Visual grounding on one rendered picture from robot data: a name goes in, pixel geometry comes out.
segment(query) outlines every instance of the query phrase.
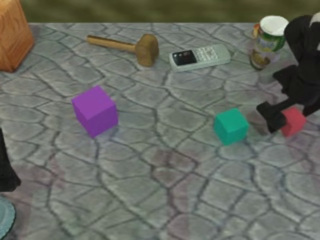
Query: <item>grass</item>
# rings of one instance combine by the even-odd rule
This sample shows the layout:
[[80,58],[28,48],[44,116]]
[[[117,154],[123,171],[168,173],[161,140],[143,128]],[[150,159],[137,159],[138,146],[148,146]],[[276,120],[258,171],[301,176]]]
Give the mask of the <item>grass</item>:
[[21,0],[30,23],[257,22],[320,11],[319,0]]

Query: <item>wooden handle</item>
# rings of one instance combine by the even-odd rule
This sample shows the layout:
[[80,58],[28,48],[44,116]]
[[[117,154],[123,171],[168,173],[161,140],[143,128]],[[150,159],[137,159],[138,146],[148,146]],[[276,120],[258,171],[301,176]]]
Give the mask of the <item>wooden handle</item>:
[[99,37],[99,36],[92,36],[92,35],[88,35],[86,37],[86,41],[94,45],[99,45],[99,46],[113,48],[113,49],[126,50],[129,52],[135,53],[136,45],[132,43],[126,43],[122,41],[117,41],[113,39],[108,39],[108,38]]

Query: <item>remote control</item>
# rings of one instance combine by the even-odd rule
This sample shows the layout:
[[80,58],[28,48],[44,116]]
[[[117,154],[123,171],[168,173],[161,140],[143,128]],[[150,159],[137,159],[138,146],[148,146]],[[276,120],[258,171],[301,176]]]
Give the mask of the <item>remote control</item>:
[[227,64],[231,61],[231,56],[225,45],[215,44],[172,52],[169,61],[174,72],[183,72]]

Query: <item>teal cube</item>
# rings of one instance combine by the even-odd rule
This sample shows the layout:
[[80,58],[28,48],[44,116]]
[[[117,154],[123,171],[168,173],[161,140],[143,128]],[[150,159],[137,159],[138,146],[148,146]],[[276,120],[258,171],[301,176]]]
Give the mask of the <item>teal cube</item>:
[[248,129],[249,123],[238,108],[219,113],[213,124],[213,130],[224,145],[243,140]]

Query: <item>stone pavement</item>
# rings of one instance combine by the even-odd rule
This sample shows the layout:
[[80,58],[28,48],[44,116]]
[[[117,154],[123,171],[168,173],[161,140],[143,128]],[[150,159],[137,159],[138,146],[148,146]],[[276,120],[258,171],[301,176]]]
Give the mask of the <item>stone pavement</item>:
[[[17,216],[5,240],[318,240],[320,119],[291,138],[264,134],[255,106],[284,98],[272,69],[249,64],[253,24],[32,24],[36,46],[0,73],[0,120],[23,184],[5,194]],[[157,35],[160,57],[85,43]],[[227,65],[172,73],[168,53],[225,43]],[[71,98],[101,85],[119,126],[96,139]],[[223,146],[214,116],[239,107],[246,140]]]

